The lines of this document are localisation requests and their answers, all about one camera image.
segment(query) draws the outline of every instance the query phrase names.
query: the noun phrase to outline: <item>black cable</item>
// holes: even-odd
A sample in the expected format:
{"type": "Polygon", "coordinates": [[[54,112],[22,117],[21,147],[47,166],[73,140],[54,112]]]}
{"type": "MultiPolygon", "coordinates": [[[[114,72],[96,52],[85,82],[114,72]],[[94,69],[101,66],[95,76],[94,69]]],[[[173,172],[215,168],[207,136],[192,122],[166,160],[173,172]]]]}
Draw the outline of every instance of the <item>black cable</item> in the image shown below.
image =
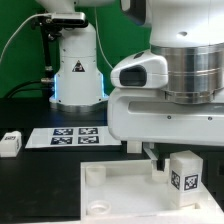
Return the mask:
{"type": "Polygon", "coordinates": [[[28,81],[28,82],[21,83],[21,84],[15,86],[14,88],[12,88],[8,93],[6,93],[4,95],[3,98],[8,98],[11,94],[13,94],[15,91],[17,91],[18,89],[20,89],[22,87],[32,85],[32,84],[40,84],[40,83],[41,83],[40,80],[34,80],[34,81],[28,81]]]}
{"type": "Polygon", "coordinates": [[[29,89],[18,89],[14,91],[8,98],[12,98],[15,94],[19,92],[26,92],[26,91],[43,91],[43,90],[48,90],[48,88],[29,88],[29,89]]]}

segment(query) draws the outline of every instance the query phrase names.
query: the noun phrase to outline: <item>white cable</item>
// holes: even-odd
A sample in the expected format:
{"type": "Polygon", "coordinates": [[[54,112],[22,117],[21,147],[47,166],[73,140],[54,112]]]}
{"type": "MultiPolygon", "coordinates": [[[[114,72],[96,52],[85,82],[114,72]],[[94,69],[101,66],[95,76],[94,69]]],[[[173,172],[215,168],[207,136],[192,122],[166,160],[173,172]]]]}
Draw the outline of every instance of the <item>white cable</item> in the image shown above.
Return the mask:
{"type": "Polygon", "coordinates": [[[105,62],[108,64],[108,66],[113,69],[113,66],[110,64],[110,62],[107,60],[104,52],[103,52],[103,48],[102,48],[102,45],[101,45],[101,40],[100,40],[100,36],[99,36],[99,29],[98,29],[98,20],[97,20],[97,12],[96,12],[96,7],[95,7],[95,20],[96,20],[96,35],[97,35],[97,39],[98,39],[98,43],[99,43],[99,47],[100,47],[100,51],[101,51],[101,54],[105,60],[105,62]]]}
{"type": "Polygon", "coordinates": [[[50,13],[45,13],[45,14],[36,14],[36,15],[33,15],[33,16],[30,16],[28,19],[26,19],[20,26],[19,28],[14,32],[14,34],[9,38],[8,42],[6,43],[5,47],[3,48],[2,50],[2,54],[1,54],[1,57],[0,57],[0,65],[2,63],[2,60],[3,60],[3,57],[4,57],[4,54],[9,46],[9,44],[12,42],[13,38],[19,33],[19,31],[25,26],[25,24],[27,22],[29,22],[31,19],[33,18],[36,18],[36,17],[40,17],[40,16],[45,16],[45,17],[48,17],[50,16],[51,14],[50,13]]]}

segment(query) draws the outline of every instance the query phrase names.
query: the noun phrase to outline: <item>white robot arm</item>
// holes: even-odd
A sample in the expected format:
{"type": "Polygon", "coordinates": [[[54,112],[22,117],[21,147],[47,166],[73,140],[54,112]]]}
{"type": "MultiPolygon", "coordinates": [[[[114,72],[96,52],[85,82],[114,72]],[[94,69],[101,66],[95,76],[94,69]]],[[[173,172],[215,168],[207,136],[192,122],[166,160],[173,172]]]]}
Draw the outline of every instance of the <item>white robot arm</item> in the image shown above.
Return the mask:
{"type": "Polygon", "coordinates": [[[136,24],[151,27],[151,49],[111,73],[112,135],[223,146],[224,1],[121,0],[121,7],[136,24]]]}
{"type": "Polygon", "coordinates": [[[72,13],[74,7],[98,7],[113,3],[114,0],[36,0],[48,12],[72,13]]]}
{"type": "Polygon", "coordinates": [[[59,30],[60,69],[55,75],[51,107],[66,112],[89,112],[107,100],[103,75],[97,69],[96,31],[76,6],[104,6],[114,0],[36,0],[51,18],[45,24],[59,30]]]}

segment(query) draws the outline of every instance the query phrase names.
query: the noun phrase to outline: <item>cable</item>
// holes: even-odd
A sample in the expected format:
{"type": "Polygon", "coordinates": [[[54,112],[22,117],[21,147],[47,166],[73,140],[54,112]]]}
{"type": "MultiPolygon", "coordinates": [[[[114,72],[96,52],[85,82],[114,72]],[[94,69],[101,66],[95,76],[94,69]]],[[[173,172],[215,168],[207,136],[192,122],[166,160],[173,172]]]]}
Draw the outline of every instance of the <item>cable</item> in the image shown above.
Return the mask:
{"type": "Polygon", "coordinates": [[[5,47],[3,48],[3,50],[2,50],[2,54],[1,54],[1,57],[0,57],[0,65],[1,65],[1,63],[2,63],[4,54],[5,54],[5,52],[6,52],[6,49],[7,49],[8,46],[9,46],[9,44],[12,42],[13,38],[19,33],[19,31],[25,26],[25,24],[26,24],[27,22],[29,22],[31,19],[33,19],[33,18],[41,17],[41,16],[47,17],[47,16],[50,16],[50,15],[51,15],[50,13],[36,14],[36,15],[30,16],[28,19],[26,19],[26,20],[19,26],[19,28],[14,32],[14,34],[9,38],[9,40],[7,41],[5,47]]]}
{"type": "Polygon", "coordinates": [[[41,83],[41,81],[39,81],[39,80],[21,83],[21,84],[15,86],[14,88],[12,88],[8,93],[5,94],[5,96],[3,98],[8,98],[11,94],[13,94],[15,91],[19,90],[22,87],[32,85],[32,84],[40,84],[40,83],[41,83]]]}
{"type": "Polygon", "coordinates": [[[112,65],[110,64],[110,62],[107,60],[107,58],[106,58],[106,56],[105,56],[105,54],[104,54],[104,52],[103,52],[102,45],[101,45],[101,40],[100,40],[100,36],[99,36],[99,29],[98,29],[98,19],[97,19],[96,7],[95,7],[94,12],[95,12],[95,20],[96,20],[96,35],[97,35],[97,39],[98,39],[98,43],[99,43],[99,47],[100,47],[100,51],[101,51],[102,56],[103,56],[105,62],[107,63],[107,65],[108,65],[111,69],[113,69],[113,66],[112,66],[112,65]]]}
{"type": "Polygon", "coordinates": [[[43,90],[48,90],[48,88],[29,88],[29,89],[18,89],[14,91],[8,98],[12,98],[15,94],[19,92],[26,92],[26,91],[43,91],[43,90]]]}

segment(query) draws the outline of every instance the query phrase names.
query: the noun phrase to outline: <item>hole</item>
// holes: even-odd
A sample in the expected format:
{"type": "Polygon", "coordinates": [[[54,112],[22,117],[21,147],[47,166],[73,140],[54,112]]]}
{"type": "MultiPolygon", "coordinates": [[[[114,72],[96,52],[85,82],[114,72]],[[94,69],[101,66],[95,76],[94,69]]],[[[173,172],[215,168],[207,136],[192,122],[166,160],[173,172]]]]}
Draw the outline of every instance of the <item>hole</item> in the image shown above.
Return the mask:
{"type": "Polygon", "coordinates": [[[179,38],[183,38],[183,37],[186,37],[187,36],[187,32],[185,32],[185,31],[182,31],[182,32],[179,32],[178,34],[177,34],[177,37],[179,37],[179,38]]]}

